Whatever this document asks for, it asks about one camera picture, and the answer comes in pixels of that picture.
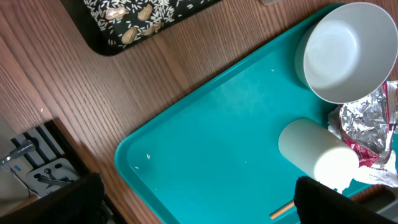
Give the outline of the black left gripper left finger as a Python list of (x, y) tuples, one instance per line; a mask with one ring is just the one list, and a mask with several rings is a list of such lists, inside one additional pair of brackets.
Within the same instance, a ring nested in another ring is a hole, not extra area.
[(100, 210), (104, 185), (98, 173), (76, 182), (1, 217), (1, 224), (102, 223)]

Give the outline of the rice and peanut scraps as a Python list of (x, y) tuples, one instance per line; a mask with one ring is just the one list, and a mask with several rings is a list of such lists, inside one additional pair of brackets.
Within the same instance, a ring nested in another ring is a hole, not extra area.
[(214, 3), (214, 0), (83, 0), (105, 43), (115, 49), (124, 49)]

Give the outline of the grey bowl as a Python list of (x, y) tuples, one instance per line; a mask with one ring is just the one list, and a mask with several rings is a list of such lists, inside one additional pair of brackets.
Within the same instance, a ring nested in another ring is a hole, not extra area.
[(368, 96), (397, 60), (397, 25), (382, 7), (344, 4), (312, 25), (299, 40), (295, 69), (301, 82), (329, 103)]

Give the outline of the red sauce packet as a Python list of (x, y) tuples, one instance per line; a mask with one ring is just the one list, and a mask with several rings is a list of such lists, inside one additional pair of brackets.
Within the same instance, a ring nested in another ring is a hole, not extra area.
[(383, 154), (381, 157), (378, 157), (377, 154), (371, 152), (369, 149), (365, 148), (359, 143), (354, 142), (346, 138), (343, 134), (343, 141), (350, 146), (358, 155), (359, 157), (359, 164), (360, 166), (367, 166), (367, 167), (382, 167), (384, 166), (391, 155), (392, 151), (392, 137), (397, 127), (397, 82), (396, 81), (389, 81), (392, 82), (391, 89), (392, 92), (389, 93), (389, 99), (394, 101), (394, 104), (390, 107), (390, 111), (395, 116), (394, 123), (392, 123), (390, 127), (390, 131), (387, 134), (387, 145), (389, 146), (389, 153)]

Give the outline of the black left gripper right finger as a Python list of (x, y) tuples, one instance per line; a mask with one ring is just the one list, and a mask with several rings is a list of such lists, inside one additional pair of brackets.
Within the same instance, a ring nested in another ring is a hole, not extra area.
[(301, 224), (394, 224), (364, 206), (386, 191), (383, 185), (372, 185), (348, 198), (309, 177), (300, 177), (296, 181), (294, 205)]

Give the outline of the foil wrapper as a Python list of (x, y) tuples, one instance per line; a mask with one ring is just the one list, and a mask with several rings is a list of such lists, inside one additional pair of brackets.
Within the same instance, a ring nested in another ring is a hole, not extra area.
[(339, 111), (341, 133), (381, 157), (389, 153), (387, 134), (395, 116), (390, 111), (394, 104), (389, 99), (392, 82), (384, 82), (368, 96), (345, 103)]

